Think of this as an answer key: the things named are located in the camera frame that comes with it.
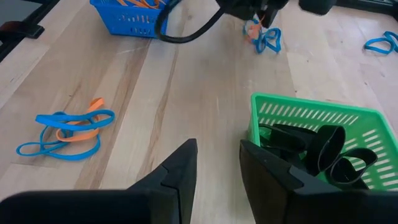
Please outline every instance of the orange rubber band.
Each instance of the orange rubber band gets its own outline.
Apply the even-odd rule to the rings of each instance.
[[[155,6],[151,6],[145,0],[118,0],[118,3],[120,3],[122,6],[129,6],[129,5],[127,5],[127,3],[125,1],[133,3],[136,7],[143,7],[143,8],[149,8],[149,9],[159,9],[160,2],[162,4],[165,4],[162,0],[155,0]]]
[[[96,98],[93,101],[91,101],[90,107],[87,109],[86,112],[87,113],[93,112],[94,110],[97,110],[98,108],[102,107],[103,105],[105,105],[104,98]],[[98,116],[94,117],[94,120],[96,120],[96,121],[98,121],[99,119],[100,118]],[[85,122],[87,122],[87,121],[71,121],[71,122],[68,122],[68,124],[83,124]],[[58,129],[57,132],[55,133],[55,135],[59,141],[76,142],[76,141],[84,141],[87,139],[91,139],[91,138],[95,137],[99,132],[100,132],[99,129],[96,128],[87,133],[77,134],[77,135],[69,137],[69,138],[63,138],[63,137],[61,137],[61,129]]]
[[[248,35],[246,36],[246,40],[251,43],[251,40],[257,40],[260,37],[261,34],[261,22],[264,19],[265,16],[262,17],[262,19],[259,21],[258,24],[250,25],[248,29]]]

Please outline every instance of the blue rubber band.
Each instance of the blue rubber band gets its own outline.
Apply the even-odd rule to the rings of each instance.
[[[254,24],[258,24],[258,23],[259,23],[259,21],[255,20],[255,19],[253,19],[252,21],[253,21]],[[243,25],[243,29],[242,29],[243,35],[249,35],[248,32],[246,31],[246,26],[247,26],[247,24],[248,24],[248,21],[246,21],[246,22],[244,23],[244,25]],[[259,35],[258,35],[258,38],[257,38],[257,39],[259,39],[260,36],[261,36],[261,30],[259,30]],[[257,42],[256,42],[257,39],[252,39],[252,40],[251,40],[251,43],[252,43],[253,45],[256,45],[256,44],[257,44]]]
[[[282,37],[282,31],[279,28],[271,28],[267,30],[264,35],[261,34],[261,38],[256,40],[256,51],[258,54],[261,54],[266,47],[269,47],[271,50],[273,50],[276,53],[279,53],[281,50],[280,47],[280,38]],[[275,40],[275,46],[272,45],[269,41],[270,40]]]
[[[393,38],[395,38],[395,40],[398,40],[398,35],[393,33],[393,32],[391,32],[391,31],[385,31],[385,33],[383,35],[385,37],[380,37],[380,38],[375,38],[375,39],[368,40],[365,43],[364,48],[368,49],[368,50],[373,50],[375,52],[379,52],[379,53],[385,54],[385,55],[391,53],[394,50],[396,52],[398,52],[398,45],[396,44],[396,42],[393,39]],[[374,44],[374,43],[377,43],[377,42],[383,42],[383,41],[388,42],[390,44],[391,47],[390,47],[389,50],[384,50],[384,49],[380,49],[379,47],[370,46],[371,44]]]
[[[109,117],[98,121],[93,122],[91,124],[86,125],[74,125],[74,124],[66,124],[66,122],[70,121],[84,121],[94,118],[97,115],[108,115]],[[66,129],[69,131],[88,131],[91,129],[102,128],[112,123],[114,119],[114,112],[111,110],[96,110],[84,115],[67,115],[67,114],[39,114],[36,116],[36,122],[40,124],[44,124],[47,126],[51,126],[53,128]]]
[[[106,118],[102,121],[95,122],[93,117],[96,115],[108,115],[109,118]],[[61,149],[65,147],[66,145],[70,144],[70,142],[62,142],[62,141],[52,141],[52,142],[44,142],[44,134],[46,130],[49,127],[54,127],[54,128],[61,128],[61,132],[63,134],[64,138],[69,138],[73,136],[73,131],[86,131],[89,129],[96,129],[96,128],[101,128],[103,126],[108,125],[114,120],[114,112],[110,110],[96,110],[94,112],[90,112],[84,115],[67,115],[66,113],[59,111],[54,113],[53,115],[37,115],[36,121],[46,125],[46,127],[43,129],[43,131],[40,134],[39,137],[39,142],[27,142],[24,144],[21,144],[20,146],[17,147],[16,152],[20,156],[39,156],[39,155],[46,155],[46,156],[51,156],[57,159],[62,159],[65,161],[80,161],[82,159],[86,159],[93,154],[95,154],[101,147],[101,138],[100,135],[97,134],[97,143],[95,146],[87,150],[86,152],[82,152],[79,154],[73,154],[73,155],[64,155],[64,154],[57,154],[54,153],[53,151],[57,149]],[[69,121],[84,121],[87,120],[90,122],[90,125],[72,125],[72,124],[66,124],[58,121],[63,121],[63,122],[69,122]],[[30,146],[30,145],[39,145],[40,149],[39,152],[33,152],[33,153],[23,153],[21,152],[21,149],[25,146]]]

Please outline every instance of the rubber band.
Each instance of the rubber band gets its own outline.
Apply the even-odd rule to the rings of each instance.
[[[282,49],[280,46],[282,31],[279,28],[271,28],[263,33],[261,21],[258,21],[257,19],[253,19],[252,21],[254,25],[250,25],[248,29],[248,21],[243,25],[243,35],[246,36],[246,40],[255,46],[256,52],[261,54],[267,47],[269,47],[274,52],[279,53]],[[275,40],[275,45],[272,45],[270,40]]]
[[[105,101],[103,98],[96,98],[93,101],[91,101],[90,103],[90,107],[87,109],[87,113],[92,112],[94,110],[97,110],[98,108],[102,107],[103,105],[105,105]],[[94,117],[95,121],[99,120],[98,116]],[[69,122],[69,124],[83,124],[86,121],[72,121]],[[58,129],[57,132],[55,133],[57,139],[59,141],[63,141],[63,142],[75,142],[75,141],[84,141],[84,140],[88,140],[91,138],[94,138],[98,133],[99,133],[99,129],[94,129],[92,131],[89,131],[87,133],[83,133],[83,134],[77,134],[75,136],[72,137],[68,137],[68,138],[63,138],[60,134],[61,134],[61,129]]]
[[[155,6],[151,6],[147,1],[145,0],[118,0],[118,3],[120,3],[122,6],[129,6],[125,1],[131,2],[134,4],[136,7],[143,7],[143,8],[148,8],[148,9],[159,9],[160,3],[165,4],[162,0],[155,0]]]
[[[369,189],[361,176],[377,161],[377,155],[367,148],[341,153],[346,139],[344,127],[323,125],[315,132],[284,124],[260,123],[259,128],[271,131],[267,138],[260,135],[261,147],[296,168],[312,176],[324,172],[330,184],[343,190]],[[346,157],[361,159],[365,167],[356,170]]]
[[[59,111],[54,113],[53,115],[66,115],[64,112]],[[46,130],[49,128],[50,126],[46,126],[43,131],[40,133],[40,137],[39,137],[39,142],[27,142],[24,144],[21,144],[20,146],[17,147],[16,152],[18,155],[20,156],[39,156],[39,155],[46,155],[46,156],[51,156],[57,159],[62,159],[62,160],[66,160],[66,161],[79,161],[82,159],[86,159],[90,156],[92,156],[93,154],[95,154],[101,147],[101,138],[99,136],[99,134],[97,134],[97,143],[95,144],[95,146],[92,149],[89,149],[86,152],[82,152],[79,154],[74,154],[74,155],[63,155],[63,154],[57,154],[54,153],[52,151],[55,151],[57,149],[61,149],[65,146],[67,146],[69,144],[69,142],[62,142],[62,141],[52,141],[52,142],[44,142],[43,138],[44,138],[44,134],[46,132]],[[65,131],[62,130],[62,133],[64,134],[64,137],[68,137],[68,136],[72,136],[73,135],[73,131]],[[39,152],[33,152],[33,153],[23,153],[21,152],[21,149],[25,146],[29,146],[29,145],[39,145],[40,146],[40,150]]]
[[[95,154],[101,147],[101,138],[99,135],[99,128],[105,127],[112,123],[115,118],[115,113],[111,110],[95,110],[96,108],[99,108],[104,104],[104,101],[102,98],[97,98],[94,99],[90,103],[90,107],[87,110],[87,114],[83,115],[69,115],[66,114],[63,111],[59,111],[54,113],[53,115],[46,115],[46,114],[39,114],[36,116],[36,122],[40,124],[44,124],[45,127],[43,131],[41,132],[39,136],[39,141],[38,142],[27,142],[24,144],[21,144],[20,146],[17,147],[16,152],[20,156],[39,156],[39,155],[46,155],[46,156],[51,156],[57,159],[62,159],[66,161],[79,161],[82,159],[86,159],[93,154]],[[108,118],[99,119],[99,116],[109,116]],[[48,130],[49,127],[53,128],[60,128],[60,130],[57,131],[57,137],[60,137],[61,140],[66,139],[66,141],[51,141],[51,142],[45,142],[44,141],[44,134],[46,130]],[[75,131],[90,131],[84,134],[79,134],[73,138],[73,133]],[[72,155],[64,155],[64,154],[57,154],[54,153],[53,151],[56,151],[57,149],[61,149],[70,142],[73,141],[82,141],[84,138],[90,139],[92,136],[96,136],[97,141],[96,144],[93,148],[79,153],[79,154],[72,154]],[[21,149],[25,146],[30,146],[30,145],[39,145],[39,151],[38,152],[33,152],[33,153],[24,153],[21,152]]]
[[[385,55],[391,53],[392,51],[398,52],[398,45],[396,44],[396,40],[398,40],[398,35],[393,33],[393,32],[391,32],[391,31],[385,31],[383,33],[383,35],[385,37],[380,37],[380,38],[375,38],[375,39],[368,40],[365,43],[364,48],[367,49],[367,50],[373,50],[375,52],[379,52],[379,53],[385,54]],[[371,44],[374,44],[374,43],[377,43],[377,42],[383,42],[383,41],[385,41],[385,42],[390,44],[390,49],[389,50],[384,50],[384,49],[380,49],[379,47],[370,46]]]

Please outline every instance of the wood grain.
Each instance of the wood grain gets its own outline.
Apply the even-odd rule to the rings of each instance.
[[[184,0],[169,16],[167,33],[191,34],[217,10],[213,0]],[[398,55],[362,49],[385,30],[398,32],[385,15],[334,7],[319,17],[291,1],[272,25],[282,29],[282,51],[261,55],[244,41],[243,21],[227,15],[183,45],[112,36],[86,0],[61,0],[42,24],[40,39],[24,40],[0,63],[0,200],[25,190],[125,189],[197,138],[192,223],[254,223],[238,156],[253,92],[376,108],[398,126],[391,97]],[[84,113],[96,97],[116,120],[101,130],[93,157],[16,155],[19,144],[38,140],[37,114]]]

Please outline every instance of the tangled rubber bands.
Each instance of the tangled rubber bands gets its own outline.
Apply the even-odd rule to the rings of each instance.
[[[97,98],[90,103],[87,113],[83,115],[68,115],[63,111],[55,112],[53,115],[39,114],[36,116],[36,122],[44,124],[45,127],[40,134],[39,142],[27,142],[17,147],[17,154],[20,156],[38,156],[46,155],[66,161],[79,161],[86,159],[95,154],[101,147],[101,138],[99,128],[103,128],[113,122],[115,114],[111,110],[99,110],[104,105],[104,99]],[[49,128],[59,128],[56,132],[57,141],[45,142],[44,134]],[[86,131],[81,134],[73,135],[75,131]],[[64,155],[54,153],[57,149],[61,149],[71,142],[85,141],[96,138],[95,146],[79,154]],[[39,145],[39,151],[33,153],[21,152],[24,146]]]
[[[160,3],[165,4],[162,0],[155,0],[154,6],[151,6],[145,0],[126,0],[126,1],[133,3],[134,7],[143,7],[147,9],[159,9]],[[129,6],[124,0],[118,0],[118,3],[120,3],[122,6]]]
[[[256,47],[256,52],[261,54],[267,47],[276,53],[281,50],[280,37],[282,31],[279,28],[271,28],[267,31],[262,31],[261,21],[257,19],[252,20],[254,24],[248,26],[248,21],[243,25],[243,35],[247,37],[247,40]],[[271,40],[275,40],[275,45],[270,43]]]
[[[365,49],[368,49],[368,50],[373,50],[373,51],[375,51],[375,52],[379,52],[379,53],[382,53],[382,54],[385,54],[385,55],[391,53],[391,52],[394,51],[394,50],[395,50],[396,52],[398,52],[398,45],[397,45],[396,42],[394,41],[394,39],[395,39],[395,40],[398,40],[398,35],[395,34],[395,33],[393,33],[393,32],[391,32],[391,31],[385,31],[385,33],[384,33],[383,35],[384,35],[385,37],[380,37],[380,38],[375,38],[375,39],[368,40],[368,41],[365,43],[364,48],[365,48]],[[380,49],[380,48],[378,48],[378,47],[373,47],[373,46],[371,46],[371,44],[374,44],[374,43],[376,43],[376,42],[383,42],[383,41],[386,41],[387,43],[390,44],[391,47],[390,47],[389,50],[384,50],[384,49]]]

